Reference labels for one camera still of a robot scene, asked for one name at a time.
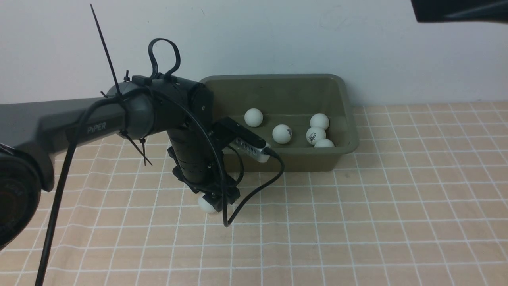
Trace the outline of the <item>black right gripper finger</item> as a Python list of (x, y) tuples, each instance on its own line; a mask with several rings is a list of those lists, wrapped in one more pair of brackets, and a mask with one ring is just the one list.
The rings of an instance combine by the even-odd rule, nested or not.
[(508, 22), (506, 0), (412, 0), (418, 22)]

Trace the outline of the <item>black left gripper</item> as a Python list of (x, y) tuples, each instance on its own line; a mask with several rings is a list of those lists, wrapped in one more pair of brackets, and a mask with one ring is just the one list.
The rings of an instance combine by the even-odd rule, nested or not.
[(239, 199), (238, 182), (228, 174), (227, 190), (223, 194), (219, 168), (224, 164), (216, 163), (213, 150), (201, 132), (180, 127), (167, 131), (167, 135), (171, 143), (167, 152), (176, 164), (172, 173), (179, 181), (204, 197), (216, 212), (223, 210), (223, 198), (229, 205)]

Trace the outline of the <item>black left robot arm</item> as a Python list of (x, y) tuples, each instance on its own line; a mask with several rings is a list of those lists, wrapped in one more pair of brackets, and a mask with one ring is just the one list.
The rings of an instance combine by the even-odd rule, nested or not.
[(103, 98), (3, 104), (1, 135), (1, 248), (27, 227), (42, 191), (56, 185), (55, 157), (78, 136), (77, 145), (118, 134), (134, 141), (167, 132), (173, 174), (194, 193), (204, 193), (221, 211), (219, 168), (205, 137), (185, 107), (204, 127), (220, 158), (225, 136), (215, 137), (214, 93), (203, 83), (172, 77), (143, 86), (141, 77), (120, 83), (121, 103), (113, 100), (116, 89)]

